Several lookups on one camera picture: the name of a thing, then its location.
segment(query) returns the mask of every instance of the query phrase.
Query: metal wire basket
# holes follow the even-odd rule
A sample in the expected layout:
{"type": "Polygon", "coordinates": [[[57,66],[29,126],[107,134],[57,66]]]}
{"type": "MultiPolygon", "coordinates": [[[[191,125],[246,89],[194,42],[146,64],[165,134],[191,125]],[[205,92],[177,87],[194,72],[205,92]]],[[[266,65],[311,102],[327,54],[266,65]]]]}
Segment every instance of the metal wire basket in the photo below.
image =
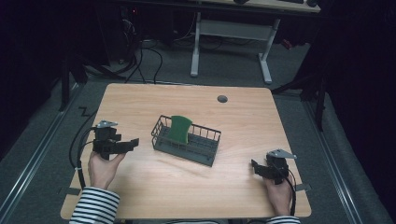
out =
{"type": "Polygon", "coordinates": [[[188,144],[181,144],[167,135],[172,119],[161,115],[151,132],[154,149],[178,156],[190,161],[212,166],[219,147],[220,131],[192,124],[188,131],[188,144]]]}

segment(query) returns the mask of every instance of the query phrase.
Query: person's left hand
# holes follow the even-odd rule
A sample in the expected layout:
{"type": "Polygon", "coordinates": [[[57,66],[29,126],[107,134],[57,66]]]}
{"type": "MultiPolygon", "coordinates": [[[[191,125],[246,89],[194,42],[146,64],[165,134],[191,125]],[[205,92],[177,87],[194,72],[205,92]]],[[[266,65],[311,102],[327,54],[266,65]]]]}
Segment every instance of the person's left hand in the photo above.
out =
{"type": "Polygon", "coordinates": [[[118,154],[113,160],[104,160],[99,153],[92,152],[88,162],[91,186],[99,189],[107,189],[116,175],[120,162],[126,153],[118,154]]]}

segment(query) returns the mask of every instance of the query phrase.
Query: striped shirt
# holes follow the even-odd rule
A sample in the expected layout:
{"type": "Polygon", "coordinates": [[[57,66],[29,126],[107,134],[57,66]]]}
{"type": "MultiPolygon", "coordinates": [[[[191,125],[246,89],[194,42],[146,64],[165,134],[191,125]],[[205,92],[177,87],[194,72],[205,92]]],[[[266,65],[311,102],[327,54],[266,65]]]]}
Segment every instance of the striped shirt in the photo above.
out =
{"type": "Polygon", "coordinates": [[[268,219],[266,224],[300,224],[300,219],[289,216],[273,217],[268,219]]]}
{"type": "Polygon", "coordinates": [[[86,187],[76,205],[71,224],[74,223],[114,223],[120,196],[114,192],[86,187]]]}

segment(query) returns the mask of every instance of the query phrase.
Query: table leg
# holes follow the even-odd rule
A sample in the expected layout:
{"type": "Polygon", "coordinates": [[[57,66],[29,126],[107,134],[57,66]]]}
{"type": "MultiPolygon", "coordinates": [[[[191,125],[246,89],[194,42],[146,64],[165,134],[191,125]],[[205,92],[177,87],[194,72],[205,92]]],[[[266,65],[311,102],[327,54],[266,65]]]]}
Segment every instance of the table leg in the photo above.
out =
{"type": "Polygon", "coordinates": [[[201,12],[197,12],[197,22],[195,27],[195,44],[194,44],[194,52],[192,53],[192,62],[191,62],[192,77],[198,76],[200,34],[201,34],[201,12]]]}
{"type": "Polygon", "coordinates": [[[280,19],[276,19],[275,22],[274,22],[274,25],[273,25],[273,27],[271,29],[270,36],[269,36],[269,38],[267,40],[267,45],[265,47],[265,52],[259,54],[260,65],[262,66],[262,75],[264,76],[264,82],[266,84],[271,84],[272,83],[270,70],[268,69],[267,57],[268,57],[268,53],[270,52],[271,46],[272,46],[272,44],[274,42],[274,38],[275,38],[276,31],[277,31],[277,28],[279,26],[279,23],[280,23],[280,19]]]}

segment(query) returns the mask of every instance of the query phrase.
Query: cable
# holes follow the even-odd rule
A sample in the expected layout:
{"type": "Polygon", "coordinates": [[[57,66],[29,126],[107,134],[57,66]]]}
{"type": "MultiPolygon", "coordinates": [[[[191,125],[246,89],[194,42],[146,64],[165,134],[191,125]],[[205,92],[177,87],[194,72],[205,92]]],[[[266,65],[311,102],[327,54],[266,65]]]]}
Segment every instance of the cable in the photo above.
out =
{"type": "Polygon", "coordinates": [[[143,74],[142,74],[142,70],[140,70],[140,67],[138,67],[137,70],[139,71],[139,74],[140,74],[140,76],[142,77],[143,83],[144,83],[144,84],[147,84],[147,82],[146,82],[146,80],[145,80],[145,77],[144,77],[143,74]]]}
{"type": "Polygon", "coordinates": [[[196,17],[197,17],[197,13],[195,12],[194,13],[194,17],[192,18],[192,23],[191,23],[189,31],[183,37],[178,38],[178,39],[174,39],[174,41],[182,40],[182,39],[185,39],[185,38],[190,38],[191,36],[193,36],[193,35],[190,35],[190,36],[188,36],[188,35],[191,33],[191,30],[192,30],[192,27],[194,26],[194,22],[195,22],[195,18],[196,17]]]}
{"type": "Polygon", "coordinates": [[[79,179],[79,184],[81,185],[81,189],[85,188],[85,179],[84,179],[84,174],[82,173],[82,164],[81,164],[81,154],[82,154],[82,149],[87,145],[84,144],[84,139],[85,136],[88,135],[91,131],[93,131],[95,128],[89,128],[84,132],[84,134],[81,136],[79,139],[79,147],[78,147],[78,153],[77,153],[77,171],[78,171],[78,179],[79,179]]]}
{"type": "MultiPolygon", "coordinates": [[[[131,68],[133,68],[134,65],[135,65],[135,59],[133,57],[132,60],[130,62],[128,62],[128,64],[125,67],[121,68],[118,71],[112,72],[112,73],[119,75],[119,74],[124,73],[128,70],[131,70],[131,68]]],[[[87,72],[91,75],[94,75],[94,76],[103,76],[104,75],[104,73],[93,71],[93,70],[91,70],[91,68],[86,67],[86,66],[84,66],[84,70],[85,70],[85,72],[87,72]]]]}
{"type": "Polygon", "coordinates": [[[92,118],[92,116],[95,115],[97,112],[98,112],[98,109],[96,109],[95,111],[93,111],[93,112],[90,114],[90,116],[84,121],[84,123],[79,127],[79,129],[78,129],[78,131],[77,131],[75,137],[73,138],[72,143],[70,144],[70,148],[69,148],[69,161],[70,161],[70,164],[72,165],[73,169],[76,169],[76,168],[77,168],[77,166],[73,163],[73,160],[72,160],[73,145],[74,145],[74,143],[76,142],[76,139],[77,139],[79,133],[81,132],[82,128],[85,126],[85,124],[87,124],[87,122],[88,122],[88,121],[92,118]]]}
{"type": "Polygon", "coordinates": [[[161,59],[160,66],[158,66],[157,71],[154,74],[154,84],[157,84],[157,81],[156,81],[157,80],[157,75],[158,75],[158,72],[160,71],[161,67],[163,66],[163,56],[161,55],[160,52],[158,52],[155,49],[146,49],[146,50],[150,50],[150,51],[153,51],[153,52],[157,53],[158,56],[160,56],[160,59],[161,59]]]}
{"type": "Polygon", "coordinates": [[[180,40],[178,40],[177,42],[174,42],[174,44],[176,44],[176,45],[178,45],[178,46],[181,46],[181,47],[188,47],[188,46],[191,46],[191,45],[193,45],[195,42],[193,41],[193,40],[191,40],[191,38],[192,37],[194,37],[194,35],[192,35],[192,36],[189,36],[189,37],[186,37],[186,38],[184,38],[184,39],[180,39],[180,40]]]}
{"type": "Polygon", "coordinates": [[[209,49],[209,50],[214,50],[214,49],[218,49],[218,48],[220,48],[221,46],[222,46],[222,44],[223,44],[223,38],[222,37],[220,37],[219,38],[219,44],[217,45],[217,46],[215,46],[214,48],[205,48],[205,47],[203,47],[201,44],[200,44],[200,48],[202,48],[202,49],[209,49]]]}
{"type": "Polygon", "coordinates": [[[134,72],[140,67],[140,64],[142,63],[142,61],[143,61],[143,49],[140,48],[140,61],[139,61],[139,64],[136,66],[136,68],[135,68],[134,71],[131,73],[131,75],[129,75],[129,76],[125,79],[124,83],[127,83],[127,82],[129,81],[129,79],[134,75],[134,72]]]}
{"type": "Polygon", "coordinates": [[[237,43],[234,41],[230,41],[230,40],[227,40],[227,38],[224,40],[224,43],[234,44],[234,45],[238,45],[238,46],[245,46],[245,45],[250,44],[251,42],[257,42],[257,40],[249,39],[249,40],[245,40],[244,43],[237,43]]]}
{"type": "Polygon", "coordinates": [[[296,190],[295,190],[295,186],[293,186],[291,183],[290,183],[290,180],[286,177],[286,176],[284,176],[283,174],[282,174],[282,172],[274,165],[274,167],[276,168],[276,170],[282,175],[282,177],[283,177],[283,179],[285,179],[286,181],[288,181],[288,184],[289,184],[289,186],[290,186],[290,188],[291,188],[291,208],[290,208],[290,215],[291,216],[294,216],[294,214],[295,214],[295,210],[296,210],[296,190]]]}

